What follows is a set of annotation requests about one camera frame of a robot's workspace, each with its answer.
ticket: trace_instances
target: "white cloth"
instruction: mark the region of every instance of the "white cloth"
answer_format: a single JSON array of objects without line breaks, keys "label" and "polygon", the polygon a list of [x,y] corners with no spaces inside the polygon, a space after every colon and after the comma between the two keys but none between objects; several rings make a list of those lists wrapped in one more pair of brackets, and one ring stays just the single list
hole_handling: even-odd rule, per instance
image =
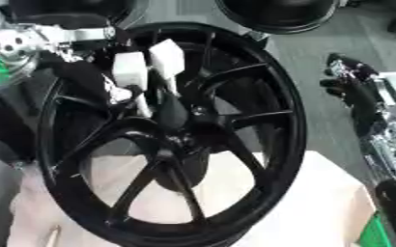
[{"label": "white cloth", "polygon": [[[142,156],[96,158],[91,173],[94,191],[109,205],[114,204],[145,164]],[[194,192],[206,216],[211,216],[238,201],[253,184],[247,168],[232,154],[224,152],[212,155],[210,169]],[[284,199],[235,246],[350,246],[374,212],[362,188],[359,181],[335,164],[309,151]],[[48,247],[116,246],[71,221],[46,192],[35,168],[25,171],[12,211],[14,223],[8,247],[47,247],[49,236],[56,229],[59,229],[58,238]],[[130,214],[158,223],[190,220],[183,197],[156,182],[139,195]]]}]

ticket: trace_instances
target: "wheel rim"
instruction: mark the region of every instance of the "wheel rim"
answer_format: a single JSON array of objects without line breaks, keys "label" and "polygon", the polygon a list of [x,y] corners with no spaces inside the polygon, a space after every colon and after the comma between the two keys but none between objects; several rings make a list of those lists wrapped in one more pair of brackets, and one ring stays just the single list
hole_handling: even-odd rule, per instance
[{"label": "wheel rim", "polygon": [[[191,132],[194,136],[200,136],[199,140],[203,140],[206,139],[202,138],[203,133],[196,129],[202,129],[203,126],[210,129],[204,132],[215,135],[218,137],[217,140],[221,139],[221,142],[224,142],[223,146],[228,147],[227,150],[234,153],[238,159],[245,161],[243,163],[246,163],[246,167],[258,181],[257,186],[227,210],[212,217],[203,216],[196,197],[187,186],[186,176],[182,175],[182,158],[186,155],[182,153],[181,145],[171,141],[172,138],[166,138],[166,130],[156,121],[137,117],[128,117],[99,128],[101,132],[98,132],[97,138],[94,138],[95,135],[91,135],[90,142],[82,142],[82,140],[77,142],[80,144],[77,148],[78,154],[75,153],[65,159],[65,153],[61,151],[64,147],[59,148],[59,138],[54,138],[55,124],[65,119],[64,111],[59,110],[62,104],[58,104],[58,100],[72,101],[72,104],[79,105],[78,108],[83,106],[86,109],[92,109],[90,111],[94,115],[98,115],[98,118],[104,116],[109,119],[109,116],[117,114],[118,111],[116,109],[106,111],[103,107],[89,101],[88,98],[80,100],[84,96],[79,96],[80,99],[77,99],[76,96],[60,96],[64,93],[66,84],[58,81],[45,100],[38,131],[38,156],[48,190],[62,210],[78,224],[88,231],[122,246],[213,246],[216,243],[232,242],[277,204],[290,187],[299,169],[305,149],[306,123],[294,83],[285,70],[258,45],[223,29],[196,23],[159,23],[128,31],[138,47],[144,47],[144,50],[147,50],[153,43],[167,38],[173,39],[185,50],[186,70],[199,75],[190,76],[190,74],[184,73],[178,78],[180,91],[183,95],[182,104],[187,105],[185,108],[190,110],[190,116],[193,115],[189,116],[188,124],[185,124],[182,131],[178,132]],[[101,68],[107,69],[110,66],[109,61],[112,59],[111,51],[117,52],[124,49],[123,46],[120,46],[113,44],[102,52],[103,56],[96,54],[95,63]],[[187,55],[189,50],[200,50],[202,53],[198,69],[187,65],[187,59],[191,58]],[[212,60],[215,59],[213,56],[218,56],[219,50],[223,51],[222,53],[234,54],[236,59],[233,63],[238,65],[235,67],[236,69],[213,69],[216,67],[215,64],[212,64]],[[236,101],[239,98],[231,96],[231,93],[234,92],[232,86],[225,89],[228,83],[222,83],[222,81],[232,81],[233,78],[240,77],[247,78],[251,75],[255,78],[257,74],[259,77],[261,76],[263,84],[270,89],[273,95],[272,99],[266,101],[263,91],[265,93],[270,93],[270,91],[260,88],[263,91],[258,94],[261,94],[261,99],[264,100],[257,103],[263,107],[260,112],[257,112],[257,108],[244,106],[246,103],[242,106],[239,104],[240,106],[237,108],[247,108],[244,110],[247,112],[254,111],[248,113],[247,116],[239,114],[218,116],[212,107],[208,107],[206,103],[202,104],[202,101],[193,103],[194,107],[188,107],[190,101],[196,100],[192,99],[193,95],[205,95],[206,93],[211,96],[224,96],[227,101]],[[246,88],[251,90],[249,88],[255,89],[256,87],[248,86]],[[204,108],[207,113],[203,115],[198,112],[197,114],[192,110],[196,110],[195,106],[198,106],[198,109]],[[127,114],[132,115],[133,112],[134,108],[130,107]],[[272,124],[274,129],[277,127],[284,132],[279,136],[280,140],[278,139],[280,145],[276,145],[275,142],[271,144],[271,151],[275,153],[269,160],[271,166],[268,165],[265,169],[258,167],[251,151],[245,147],[233,131],[233,128],[243,128],[254,124]],[[149,174],[156,166],[155,160],[169,160],[167,163],[170,164],[170,169],[175,171],[177,179],[184,186],[181,191],[186,197],[193,216],[190,223],[153,224],[125,217],[124,214],[127,210],[113,210],[108,207],[97,198],[82,177],[76,176],[80,173],[78,161],[90,154],[92,150],[119,135],[126,136],[140,148],[145,147],[142,149],[150,157],[157,157],[153,163],[150,162],[151,164],[146,166],[147,170],[144,169]],[[216,152],[219,144],[217,142],[217,147],[212,147],[213,152]],[[143,175],[139,180],[136,180],[136,184],[145,185],[148,183],[148,178],[153,179],[154,177]],[[134,189],[125,195],[122,208],[127,208],[125,205],[130,205],[134,195],[140,191],[134,186],[131,187]]]}]

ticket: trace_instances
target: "metal bolt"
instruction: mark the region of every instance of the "metal bolt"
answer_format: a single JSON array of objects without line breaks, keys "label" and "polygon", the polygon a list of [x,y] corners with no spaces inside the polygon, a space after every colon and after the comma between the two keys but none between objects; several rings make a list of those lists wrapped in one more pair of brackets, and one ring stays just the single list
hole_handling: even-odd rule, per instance
[{"label": "metal bolt", "polygon": [[105,28],[105,36],[109,40],[114,38],[115,37],[115,28],[113,28],[113,27]]}]

